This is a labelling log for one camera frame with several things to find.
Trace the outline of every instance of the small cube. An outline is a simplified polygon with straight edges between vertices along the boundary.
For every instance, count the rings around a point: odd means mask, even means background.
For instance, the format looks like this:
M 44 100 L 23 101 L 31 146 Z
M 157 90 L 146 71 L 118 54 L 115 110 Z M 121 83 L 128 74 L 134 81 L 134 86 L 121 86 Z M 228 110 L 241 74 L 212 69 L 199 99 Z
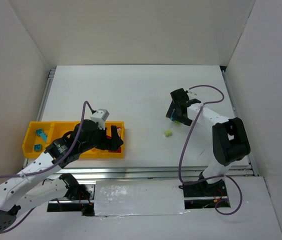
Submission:
M 41 152 L 42 150 L 42 145 L 41 144 L 35 144 L 34 145 L 34 151 L 35 152 Z
M 40 134 L 43 133 L 43 129 L 42 129 L 42 128 L 37 129 L 37 130 L 35 131 L 35 133 L 36 133 L 36 135 L 39 137 Z
M 164 136 L 165 136 L 166 138 L 172 136 L 172 131 L 171 131 L 171 129 L 168 129 L 168 130 L 164 131 Z

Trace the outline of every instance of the white enclosure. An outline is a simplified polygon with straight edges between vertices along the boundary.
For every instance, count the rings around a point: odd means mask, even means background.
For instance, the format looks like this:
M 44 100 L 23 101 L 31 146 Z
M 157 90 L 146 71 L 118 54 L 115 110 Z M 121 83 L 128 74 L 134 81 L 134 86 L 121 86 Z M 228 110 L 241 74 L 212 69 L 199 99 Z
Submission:
M 99 85 L 92 85 L 94 79 Z M 0 240 L 282 239 L 282 0 L 0 0 L 0 175 L 22 168 L 29 121 L 78 120 L 83 100 L 89 100 L 109 108 L 109 120 L 125 121 L 131 140 L 126 159 L 80 160 L 63 171 L 76 170 L 81 181 L 91 181 L 86 168 L 101 179 L 106 168 L 163 167 L 175 179 L 188 128 L 171 125 L 164 114 L 171 91 L 196 84 L 221 88 L 225 101 L 211 108 L 236 114 L 245 124 L 252 167 L 245 158 L 230 171 L 243 192 L 237 214 L 191 209 L 177 215 L 83 217 L 47 212 L 43 204 Z M 116 88 L 125 92 L 113 92 Z M 125 98 L 135 106 L 127 109 L 130 114 L 121 108 Z M 173 137 L 160 135 L 168 128 Z M 199 173 L 213 158 L 206 135 L 198 127 L 189 143 L 184 166 L 191 171 Z M 162 156 L 158 151 L 164 149 Z M 252 168 L 259 176 L 252 176 Z M 158 185 L 165 189 L 170 182 Z M 142 181 L 129 184 L 145 189 Z M 228 179 L 226 186 L 235 208 L 237 189 Z M 164 200 L 156 198 L 155 189 L 152 193 L 159 206 Z

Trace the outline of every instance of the green object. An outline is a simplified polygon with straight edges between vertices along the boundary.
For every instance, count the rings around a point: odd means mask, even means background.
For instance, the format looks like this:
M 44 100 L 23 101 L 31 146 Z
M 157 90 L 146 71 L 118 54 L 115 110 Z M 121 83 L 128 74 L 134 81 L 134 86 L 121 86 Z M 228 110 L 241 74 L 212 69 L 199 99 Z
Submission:
M 166 136 L 166 137 L 172 136 L 172 131 L 171 131 L 171 129 L 168 129 L 168 130 L 164 131 L 164 136 Z

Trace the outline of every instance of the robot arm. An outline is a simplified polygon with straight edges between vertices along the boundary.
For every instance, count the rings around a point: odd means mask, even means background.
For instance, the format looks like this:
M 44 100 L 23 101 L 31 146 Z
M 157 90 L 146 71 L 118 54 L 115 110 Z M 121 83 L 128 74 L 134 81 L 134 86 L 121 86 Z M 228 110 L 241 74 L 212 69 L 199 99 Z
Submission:
M 190 126 L 202 107 L 198 99 L 189 99 L 183 88 L 171 92 L 172 102 L 166 117 L 172 121 Z M 197 123 L 212 133 L 214 159 L 200 174 L 200 179 L 224 175 L 234 161 L 240 161 L 250 153 L 250 145 L 242 120 L 230 119 L 203 106 Z M 208 185 L 218 182 L 219 178 L 207 180 Z
M 50 183 L 42 186 L 37 185 L 69 163 L 79 159 L 80 154 L 90 149 L 116 151 L 123 141 L 118 135 L 116 126 L 111 126 L 111 138 L 107 137 L 105 121 L 108 115 L 109 113 L 105 109 L 94 111 L 91 120 L 85 119 L 83 121 L 76 142 L 75 137 L 79 130 L 79 124 L 75 126 L 73 131 L 54 140 L 34 162 L 17 174 L 20 177 L 10 178 L 0 184 L 0 233 L 9 228 L 17 217 L 28 210 L 55 198 L 72 199 L 78 191 L 82 191 L 78 181 L 71 174 L 62 174 Z M 74 142 L 74 148 L 69 155 L 55 165 L 66 155 Z M 43 172 L 39 174 L 28 175 L 41 171 Z

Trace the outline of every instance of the yellow bin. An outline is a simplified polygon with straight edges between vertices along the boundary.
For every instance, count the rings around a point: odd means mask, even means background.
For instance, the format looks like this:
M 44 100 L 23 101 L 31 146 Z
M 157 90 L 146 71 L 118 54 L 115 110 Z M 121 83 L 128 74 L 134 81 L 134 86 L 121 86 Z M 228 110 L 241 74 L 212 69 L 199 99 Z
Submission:
M 22 144 L 25 158 L 36 159 L 55 139 L 61 138 L 66 132 L 73 131 L 79 121 L 31 121 L 27 128 L 26 135 Z M 125 141 L 125 125 L 123 121 L 106 121 L 106 135 L 111 137 L 111 125 L 118 129 L 118 135 Z M 41 136 L 37 136 L 37 130 L 42 129 L 47 136 L 45 142 Z M 35 151 L 34 146 L 42 145 L 41 151 Z M 99 150 L 93 148 L 80 155 L 81 159 L 122 159 L 124 157 L 125 144 L 116 151 Z

